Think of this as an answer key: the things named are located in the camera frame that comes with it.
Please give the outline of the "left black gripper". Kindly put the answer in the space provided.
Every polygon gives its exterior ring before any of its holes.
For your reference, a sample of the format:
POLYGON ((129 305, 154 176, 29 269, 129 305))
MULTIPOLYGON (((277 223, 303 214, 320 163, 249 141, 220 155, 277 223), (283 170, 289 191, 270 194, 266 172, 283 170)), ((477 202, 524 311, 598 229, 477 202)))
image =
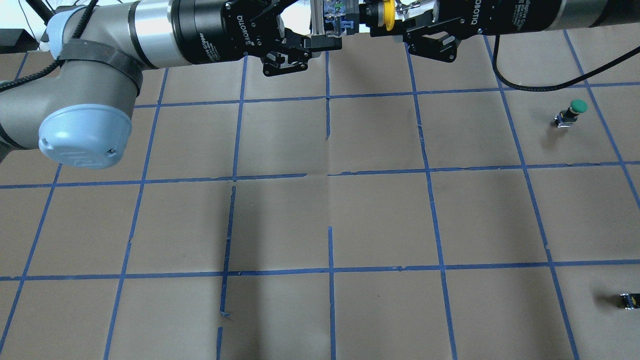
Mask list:
POLYGON ((174 0, 170 23, 177 48, 190 64, 256 57, 265 76, 307 70, 313 53, 338 51, 342 38, 297 34, 281 13, 291 0, 174 0))

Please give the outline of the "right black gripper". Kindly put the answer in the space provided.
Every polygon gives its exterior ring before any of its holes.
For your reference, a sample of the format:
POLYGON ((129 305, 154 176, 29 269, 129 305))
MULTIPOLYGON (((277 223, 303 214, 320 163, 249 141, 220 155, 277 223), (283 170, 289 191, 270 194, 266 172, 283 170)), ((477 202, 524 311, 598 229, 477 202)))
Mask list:
POLYGON ((508 35, 546 30, 559 14, 560 0, 437 0, 422 14, 369 28, 372 38, 399 37, 409 54, 452 63, 458 47, 476 35, 508 35))

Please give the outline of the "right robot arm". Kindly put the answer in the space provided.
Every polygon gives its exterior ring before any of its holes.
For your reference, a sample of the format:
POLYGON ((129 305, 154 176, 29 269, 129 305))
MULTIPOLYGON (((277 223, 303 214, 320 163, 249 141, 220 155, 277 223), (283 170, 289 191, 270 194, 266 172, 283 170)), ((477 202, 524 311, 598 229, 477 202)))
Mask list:
POLYGON ((633 24, 639 11, 637 0, 366 0, 359 22, 372 37, 400 37, 411 55, 451 63, 476 35, 633 24))

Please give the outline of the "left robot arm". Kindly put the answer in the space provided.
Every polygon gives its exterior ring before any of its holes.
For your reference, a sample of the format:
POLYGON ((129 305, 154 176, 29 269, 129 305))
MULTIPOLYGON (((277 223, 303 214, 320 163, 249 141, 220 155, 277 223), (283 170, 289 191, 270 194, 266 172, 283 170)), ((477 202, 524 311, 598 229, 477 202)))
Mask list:
POLYGON ((301 35, 281 13, 291 0, 137 0, 55 14, 46 27, 54 61, 1 83, 1 157, 39 150, 59 164, 118 164, 150 69, 259 58, 266 76, 306 70, 340 39, 301 35))

